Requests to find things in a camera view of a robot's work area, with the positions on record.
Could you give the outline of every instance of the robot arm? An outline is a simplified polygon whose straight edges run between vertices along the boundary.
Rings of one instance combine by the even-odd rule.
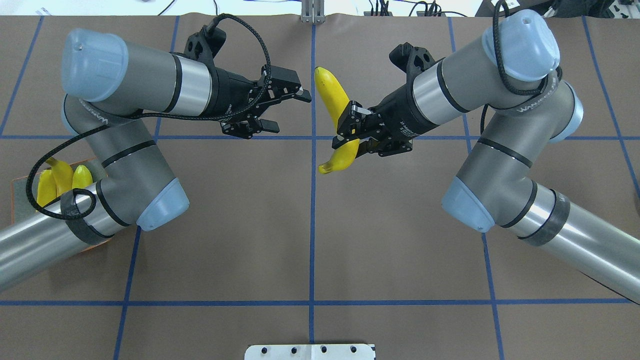
[[[279,132],[276,122],[259,118],[269,106],[286,99],[311,101],[295,71],[270,65],[264,43],[250,27],[267,58],[260,79],[216,67],[213,59],[226,38],[216,25],[224,17],[233,16],[221,15],[191,35],[184,54],[89,30],[69,34],[63,122],[75,134],[95,132],[86,139],[109,176],[63,194],[46,207],[53,214],[35,213],[0,230],[0,291],[131,224],[150,231],[187,210],[179,180],[140,118],[218,120],[225,134],[251,138]],[[56,214],[66,219],[51,217]]]
[[[492,29],[441,61],[399,45],[389,55],[406,84],[377,106],[351,101],[339,120],[336,149],[356,138],[357,156],[411,151],[412,139],[483,104],[496,113],[445,194],[442,205],[471,228],[495,224],[567,261],[640,303],[640,241],[527,177],[549,142],[571,135],[582,120],[574,89],[559,79],[559,50],[544,20],[524,10],[499,27],[508,90],[497,71]]]

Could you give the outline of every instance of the banana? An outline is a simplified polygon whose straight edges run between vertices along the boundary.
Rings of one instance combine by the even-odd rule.
[[[54,158],[49,158],[46,162],[51,166],[53,178],[56,180],[58,196],[71,190],[74,177],[74,171],[71,169],[71,166],[64,161],[56,160]]]
[[[53,171],[50,169],[44,170],[40,174],[40,179],[38,180],[36,202],[40,206],[45,206],[57,197],[58,193],[56,189],[56,180],[53,178]]]
[[[318,93],[320,93],[320,97],[333,121],[333,126],[337,130],[338,119],[347,106],[349,97],[338,82],[338,79],[336,79],[329,70],[316,67],[314,79]],[[348,168],[356,158],[359,145],[360,140],[356,139],[335,149],[331,155],[331,159],[318,166],[318,171],[320,171],[321,174],[329,174],[332,171],[340,171]]]
[[[84,165],[78,165],[76,171],[74,171],[73,181],[71,187],[74,189],[84,189],[93,183],[93,177],[91,172]]]

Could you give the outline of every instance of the wire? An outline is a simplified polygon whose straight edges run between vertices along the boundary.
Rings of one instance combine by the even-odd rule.
[[[429,6],[429,10],[424,12],[424,16],[434,16],[433,13],[438,12],[442,10],[442,7],[438,4],[436,4],[436,2],[432,2],[431,6]]]
[[[435,13],[432,13],[430,16],[440,16],[440,14],[443,14],[443,13],[456,13],[458,15],[461,15],[461,16],[464,16],[464,17],[468,17],[465,14],[459,13],[459,12],[435,12]]]
[[[95,195],[92,192],[90,192],[89,190],[87,190],[87,189],[74,189],[75,190],[74,196],[81,194],[81,195],[87,195],[87,196],[89,196],[89,198],[91,198],[91,204],[89,205],[89,208],[86,211],[84,211],[84,213],[77,214],[77,215],[63,215],[63,214],[54,213],[52,211],[49,211],[49,210],[43,208],[42,206],[38,205],[35,197],[33,196],[33,191],[32,191],[33,180],[35,179],[35,176],[36,176],[36,173],[38,172],[38,169],[51,156],[54,156],[55,154],[60,152],[62,149],[68,147],[69,145],[73,144],[74,142],[76,142],[78,140],[82,140],[83,138],[86,138],[87,136],[91,136],[91,135],[93,135],[95,133],[99,133],[102,130],[106,130],[106,129],[109,129],[109,127],[107,125],[103,125],[103,126],[100,126],[100,127],[96,127],[93,130],[89,130],[89,131],[87,131],[85,133],[82,133],[80,135],[74,136],[73,138],[67,140],[66,142],[63,142],[62,144],[60,144],[57,147],[55,147],[53,150],[49,151],[47,154],[42,156],[36,162],[35,165],[33,165],[33,168],[31,168],[31,171],[29,172],[29,175],[27,176],[26,193],[27,193],[27,200],[29,201],[31,206],[33,206],[34,209],[36,209],[41,214],[47,215],[48,217],[57,218],[57,219],[60,219],[60,220],[77,220],[77,219],[86,217],[87,215],[89,215],[93,211],[93,209],[95,208],[95,205],[96,205]]]
[[[420,4],[424,4],[424,12],[427,12],[427,7],[429,6],[429,4],[427,4],[426,1],[418,1],[417,3],[413,3],[413,8],[411,8],[411,11],[409,12],[409,16],[411,16],[411,14],[413,14],[413,11],[415,9],[416,6],[420,5]]]
[[[161,11],[157,16],[160,16],[160,15],[164,14],[164,12],[167,11],[167,9],[169,9],[171,7],[171,5],[173,5],[173,3],[175,3],[175,0],[171,0],[169,5],[167,5],[166,8],[164,8],[164,10]]]
[[[504,9],[504,16],[508,17],[509,14],[509,6],[505,0],[498,0],[495,4],[495,9],[493,10],[493,53],[495,54],[495,62],[498,66],[498,74],[500,75],[500,80],[502,80],[502,84],[507,90],[516,95],[539,95],[541,93],[541,88],[532,89],[532,90],[521,90],[513,86],[509,82],[509,78],[506,70],[504,70],[504,60],[502,59],[502,48],[500,45],[500,31],[498,28],[498,18],[500,14],[500,7]]]
[[[489,108],[489,104],[484,104],[484,108],[482,108],[482,116],[480,116],[480,135],[484,133],[484,118],[486,117],[486,111]]]
[[[245,28],[247,28],[247,30],[251,31],[251,33],[258,40],[258,43],[260,43],[260,46],[262,47],[262,51],[264,52],[264,58],[267,63],[266,66],[264,67],[264,72],[265,72],[264,82],[269,83],[269,81],[271,80],[271,58],[269,57],[269,52],[267,51],[267,45],[264,44],[264,41],[262,40],[262,37],[260,37],[260,34],[258,34],[258,32],[255,29],[253,29],[249,24],[247,24],[243,19],[240,19],[235,15],[231,15],[227,13],[222,13],[216,16],[215,18],[213,18],[211,23],[207,26],[207,32],[213,32],[213,29],[215,29],[215,27],[223,19],[232,19],[240,23],[240,25],[244,26]],[[251,102],[249,102],[249,104],[245,108],[234,111],[229,114],[218,115],[214,117],[199,117],[199,116],[186,116],[186,115],[176,115],[176,114],[167,114],[167,113],[142,113],[139,115],[133,115],[128,119],[137,120],[137,119],[142,119],[143,117],[164,117],[168,119],[178,119],[178,120],[208,120],[208,121],[227,120],[236,115],[240,115],[249,109],[252,109],[258,103],[258,101],[260,101],[260,98],[264,95],[266,90],[267,90],[267,87],[263,86],[258,91],[258,94],[255,96],[255,98]]]
[[[544,89],[543,83],[541,83],[537,89],[532,90],[521,90],[515,88],[507,78],[506,71],[504,70],[504,62],[502,60],[502,49],[500,48],[500,32],[498,31],[498,18],[500,13],[500,7],[504,9],[504,17],[508,17],[509,14],[509,6],[507,6],[505,0],[498,0],[495,4],[495,9],[493,11],[493,50],[495,53],[495,62],[498,66],[498,73],[500,74],[500,80],[502,80],[502,84],[507,88],[511,93],[516,95],[532,95],[538,96],[542,94]],[[562,80],[562,68],[560,66],[556,67],[556,73],[558,77],[558,81]],[[482,109],[482,115],[480,116],[480,134],[484,133],[484,120],[486,116],[486,111],[489,108],[489,104],[485,104]]]
[[[389,2],[385,3],[385,0],[376,1],[380,1],[380,16],[389,16]]]

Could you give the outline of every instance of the metal bracket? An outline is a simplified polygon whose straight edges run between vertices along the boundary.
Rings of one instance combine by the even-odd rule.
[[[244,360],[375,360],[373,344],[252,345]]]
[[[300,20],[309,24],[324,23],[324,0],[302,0]]]

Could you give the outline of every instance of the grid line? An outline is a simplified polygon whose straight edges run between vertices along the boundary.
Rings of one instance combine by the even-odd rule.
[[[124,300],[122,301],[122,312],[120,314],[120,325],[118,326],[118,335],[116,337],[116,345],[113,350],[113,360],[118,360],[120,356],[120,345],[122,344],[122,336],[124,335],[124,325],[127,320],[127,310],[129,309],[129,296],[131,295],[131,283],[133,281],[133,273],[136,268],[136,258],[138,257],[138,244],[140,243],[140,226],[136,230],[136,238],[131,251],[131,263],[129,264],[129,274],[127,276],[127,286],[124,292]]]
[[[20,73],[18,74],[18,78],[15,81],[15,86],[13,87],[13,92],[11,93],[11,97],[9,98],[9,103],[6,106],[6,111],[4,112],[2,123],[0,124],[0,135],[2,135],[2,133],[4,132],[4,127],[6,126],[6,122],[9,119],[9,114],[11,113],[11,107],[13,106],[13,101],[15,100],[15,96],[18,94],[18,88],[20,88],[22,77],[24,76],[24,72],[27,69],[27,64],[29,63],[31,53],[33,52],[33,47],[36,44],[36,39],[38,38],[38,34],[40,34],[40,29],[42,29],[43,21],[44,21],[44,16],[41,16],[40,20],[38,20],[38,26],[36,27],[36,31],[33,33],[33,38],[31,39],[31,44],[29,45],[29,50],[27,51],[27,55],[24,57],[22,68],[20,68]]]
[[[6,125],[13,100],[17,94],[20,82],[22,80],[22,76],[24,75],[25,69],[27,67],[29,57],[31,56],[31,52],[33,50],[34,44],[36,42],[36,38],[39,34],[39,31],[42,27],[44,17],[40,17],[38,22],[38,27],[36,28],[35,34],[31,41],[31,45],[29,47],[29,51],[24,60],[22,68],[20,70],[20,74],[18,80],[15,84],[15,88],[13,89],[12,98],[10,99],[9,105],[5,111],[3,121],[0,124],[0,140],[1,139],[25,139],[25,140],[50,140],[50,139],[68,139],[71,136],[65,135],[2,135],[4,127]],[[449,33],[451,36],[451,45],[452,50],[455,51],[455,40],[454,40],[454,32],[452,28],[452,20],[449,19]],[[612,108],[612,104],[607,93],[607,89],[605,87],[602,75],[600,73],[600,69],[598,66],[598,62],[595,56],[595,52],[593,49],[593,44],[591,42],[591,38],[589,35],[588,25],[586,23],[586,18],[582,17],[584,30],[587,36],[589,49],[591,51],[592,60],[596,69],[596,74],[598,76],[598,80],[600,81],[600,85],[602,87],[605,100],[607,102],[607,106],[609,108],[609,112],[612,117],[612,121],[614,122],[614,126],[616,128],[617,136],[569,136],[567,140],[605,140],[605,141],[619,141],[621,144],[621,148],[623,154],[625,156],[625,160],[627,162],[628,169],[632,176],[632,180],[634,182],[634,186],[636,188],[636,192],[640,195],[640,188],[638,187],[637,178],[630,162],[630,158],[628,156],[628,152],[625,146],[625,141],[634,141],[640,140],[640,136],[622,136],[620,127],[618,125],[618,121],[616,119],[614,110]],[[177,34],[177,27],[179,23],[179,17],[176,17],[175,27],[173,32],[173,40],[172,40],[172,50],[175,45],[175,37]],[[488,285],[490,288],[490,299],[451,299],[451,300],[315,300],[315,288],[314,288],[314,278],[315,278],[315,207],[316,207],[316,149],[317,149],[317,141],[318,140],[331,140],[332,136],[317,136],[316,133],[316,97],[315,97],[315,83],[313,77],[313,70],[315,67],[315,51],[316,51],[316,26],[312,26],[312,38],[311,38],[311,93],[312,93],[312,103],[311,103],[311,116],[312,116],[312,135],[311,136],[256,136],[253,138],[254,140],[309,140],[311,142],[312,148],[312,174],[311,174],[311,205],[310,205],[310,272],[309,272],[309,300],[234,300],[234,301],[197,301],[197,300],[187,300],[187,301],[171,301],[171,300],[148,300],[148,301],[129,301],[129,295],[131,291],[131,283],[132,276],[134,273],[134,267],[136,262],[138,244],[140,240],[140,228],[137,228],[136,238],[134,241],[134,247],[132,251],[132,258],[129,267],[129,276],[127,278],[127,285],[125,288],[125,297],[123,301],[110,301],[110,300],[0,300],[0,306],[122,306],[122,313],[120,319],[120,326],[118,328],[118,336],[116,339],[116,348],[114,351],[114,359],[118,359],[120,345],[122,342],[122,336],[124,333],[124,325],[125,319],[127,315],[127,309],[130,306],[133,307],[145,307],[145,306],[168,306],[168,307],[181,307],[181,306],[200,306],[200,307],[233,307],[233,306],[308,306],[309,308],[309,340],[310,343],[314,342],[314,307],[315,306],[487,306],[491,305],[494,315],[494,325],[495,331],[497,335],[497,341],[499,345],[499,355],[500,359],[504,359],[504,352],[502,349],[501,343],[501,335],[500,335],[500,327],[498,320],[498,312],[497,306],[510,306],[510,305],[545,305],[545,304],[633,304],[631,301],[623,298],[612,298],[612,299],[496,299],[495,292],[493,289],[493,280],[492,273],[490,267],[490,259],[488,246],[486,242],[486,235],[483,234],[483,247],[484,247],[484,256],[487,268],[487,278]],[[469,133],[469,127],[467,122],[466,115],[463,115],[463,126],[465,130],[465,136],[419,136],[416,140],[465,140],[467,144],[467,151],[471,151],[471,143],[470,141],[473,139],[478,139],[478,136],[471,136]],[[161,119],[158,118],[156,122],[156,129],[154,133],[154,140],[158,141],[162,140],[240,140],[238,138],[232,138],[225,135],[159,135],[161,127]]]
[[[124,301],[110,300],[0,300],[0,306],[123,306]],[[487,306],[496,305],[574,305],[633,304],[625,298],[567,299],[425,299],[425,300],[315,300],[314,306]],[[309,306],[308,300],[130,300],[129,307],[251,307]]]
[[[173,36],[171,39],[170,52],[173,52],[175,46],[175,38],[178,33],[178,25],[180,24],[180,16],[175,17],[173,23]],[[156,120],[156,128],[154,131],[154,142],[158,143],[158,136],[160,134],[160,127],[162,125],[162,118],[158,117]],[[127,321],[127,310],[129,309],[129,297],[131,296],[131,284],[133,282],[133,274],[136,268],[136,259],[138,257],[138,247],[140,245],[140,226],[136,229],[136,237],[133,242],[133,249],[131,251],[131,263],[129,264],[129,273],[127,274],[127,286],[125,287],[124,301],[122,304],[122,312],[120,314],[120,325],[118,326],[118,335],[116,336],[116,345],[113,350],[113,360],[118,360],[120,357],[120,345],[122,344],[122,337],[124,335],[124,326]]]
[[[453,31],[453,21],[447,18],[449,23],[449,37],[451,38],[451,51],[456,52],[456,37]],[[471,153],[471,135],[469,133],[469,124],[467,122],[467,114],[462,115],[462,124],[465,128],[465,139],[467,143],[467,153]],[[486,242],[486,234],[482,234],[482,244],[484,253],[484,265],[486,268],[487,284],[489,286],[489,296],[491,298],[491,310],[493,314],[493,328],[495,329],[495,341],[498,346],[498,356],[500,360],[504,360],[504,347],[502,346],[502,332],[500,331],[500,318],[498,316],[498,305],[495,302],[495,289],[493,287],[493,273],[491,271],[491,259],[489,258],[489,246]]]
[[[311,25],[311,205],[309,234],[309,343],[315,342],[314,317],[316,300],[316,25]]]
[[[602,73],[600,72],[600,66],[598,65],[598,59],[596,58],[596,52],[591,41],[591,34],[589,33],[589,26],[587,25],[587,18],[584,15],[582,16],[582,25],[584,26],[584,34],[587,36],[587,43],[589,44],[589,51],[591,51],[593,66],[595,67],[596,75],[598,76],[598,81],[600,82],[600,87],[602,87],[602,93],[604,94],[604,99],[607,102],[607,107],[609,108],[609,114],[611,115],[613,126],[616,128],[616,134],[618,135],[617,139],[620,141],[620,147],[622,148],[622,153],[625,157],[625,161],[627,162],[631,180],[633,181],[634,187],[636,188],[636,195],[640,197],[640,186],[638,186],[636,173],[634,172],[634,167],[631,164],[631,159],[629,158],[629,153],[627,152],[627,146],[625,145],[625,141],[622,137],[622,132],[620,131],[620,125],[618,124],[618,119],[616,118],[616,114],[613,111],[613,105],[611,104],[611,99],[609,98],[607,87],[604,84],[604,79],[602,78]]]
[[[0,140],[69,140],[70,135],[0,135]],[[469,135],[470,140],[478,140],[480,136]],[[158,140],[244,140],[229,135],[158,135]],[[254,136],[251,140],[333,140],[329,135],[263,135]],[[421,135],[414,140],[466,140],[461,135]],[[569,136],[565,140],[596,140],[596,141],[638,141],[640,136]]]

